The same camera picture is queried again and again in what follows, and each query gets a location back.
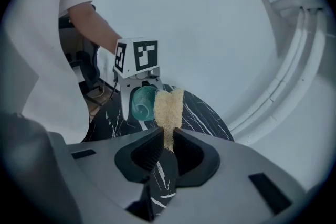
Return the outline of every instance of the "gray plastic housing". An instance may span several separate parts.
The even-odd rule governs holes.
[[[143,185],[127,181],[116,167],[114,156],[120,148],[150,135],[153,130],[66,145],[60,134],[47,133],[36,122],[1,118],[5,167],[16,184],[43,211],[72,223],[146,223],[125,210],[140,199]],[[249,175],[257,173],[264,173],[292,204],[304,199],[305,192],[290,175],[251,148],[183,131],[213,146],[219,152],[220,166],[201,187],[178,188],[155,223],[274,220],[274,213],[249,179]],[[94,150],[95,154],[75,160],[72,153],[83,150]],[[276,217],[283,217],[292,206]]]

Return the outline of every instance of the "teal cup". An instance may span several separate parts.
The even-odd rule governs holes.
[[[143,86],[137,89],[132,98],[132,115],[138,121],[154,120],[154,102],[157,88]]]

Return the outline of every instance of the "yellow sponge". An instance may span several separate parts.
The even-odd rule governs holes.
[[[173,151],[174,128],[182,126],[183,94],[182,89],[176,88],[171,93],[159,91],[155,97],[154,118],[164,128],[164,147],[170,151]]]

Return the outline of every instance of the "black marble table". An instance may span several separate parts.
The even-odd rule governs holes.
[[[174,86],[164,84],[164,90],[171,92]],[[138,121],[130,113],[125,121],[121,113],[121,99],[114,94],[93,118],[84,141],[97,141],[119,137],[155,128],[152,121]],[[182,128],[233,141],[229,129],[218,114],[195,95],[184,91]],[[175,195],[175,179],[178,177],[175,155],[164,150],[150,178],[151,199],[154,215],[157,216]]]

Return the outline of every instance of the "white pipe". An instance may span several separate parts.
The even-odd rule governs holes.
[[[313,79],[319,69],[326,43],[327,20],[322,10],[317,13],[316,34],[314,37],[310,56],[307,64],[302,72],[301,77],[295,84],[292,91],[280,104],[277,110],[268,117],[261,125],[259,125],[252,133],[245,135],[237,142],[244,145],[252,145],[259,139],[263,138],[275,127],[277,127],[298,105],[305,93],[313,82]]]
[[[241,125],[236,127],[231,134],[236,135],[237,133],[241,132],[243,129],[245,129],[247,126],[252,124],[255,120],[257,120],[262,114],[264,114],[273,104],[273,102],[280,96],[280,94],[285,89],[287,82],[290,80],[292,75],[294,74],[294,71],[296,70],[298,63],[301,59],[304,46],[307,42],[308,37],[308,27],[309,27],[309,21],[310,21],[310,12],[305,10],[305,21],[303,24],[303,30],[302,30],[302,36],[300,39],[300,43],[298,46],[298,49],[296,51],[296,54],[294,56],[293,62],[290,64],[289,69],[287,70],[287,73],[285,74],[284,78],[282,79],[281,83],[278,85],[278,87],[275,89],[275,91],[269,96],[268,100],[262,104],[261,107],[257,109],[255,113],[253,113],[245,122],[243,122]]]
[[[289,8],[324,8],[326,7],[325,0],[277,0],[271,3],[273,10],[280,12]]]
[[[299,42],[302,36],[302,28],[303,28],[303,21],[304,21],[304,11],[303,9],[300,10],[298,21],[296,24],[296,30],[292,39],[292,42],[290,44],[288,53],[276,75],[276,77],[273,79],[271,84],[268,86],[265,92],[257,99],[256,102],[254,102],[253,105],[251,105],[245,113],[243,113],[239,118],[237,118],[234,122],[228,125],[229,130],[234,133],[234,129],[241,125],[243,122],[245,122],[249,117],[251,117],[264,103],[265,101],[271,96],[271,94],[275,91],[275,89],[278,87],[279,83],[282,81],[283,77],[285,76],[290,64],[292,63],[292,60],[295,56],[295,53],[297,51],[297,48],[299,46]]]
[[[303,25],[302,36],[301,36],[301,40],[300,40],[298,50],[297,50],[297,52],[294,56],[293,62],[291,63],[286,75],[284,76],[281,84],[274,91],[274,93],[272,93],[272,95],[270,96],[270,99],[273,102],[280,96],[280,94],[284,90],[285,86],[287,85],[289,80],[292,78],[292,76],[293,76],[293,74],[294,74],[294,72],[295,72],[295,70],[296,70],[296,68],[299,64],[299,61],[301,59],[304,47],[307,43],[309,22],[310,22],[310,12],[308,10],[305,10],[305,21],[304,21],[304,25]]]

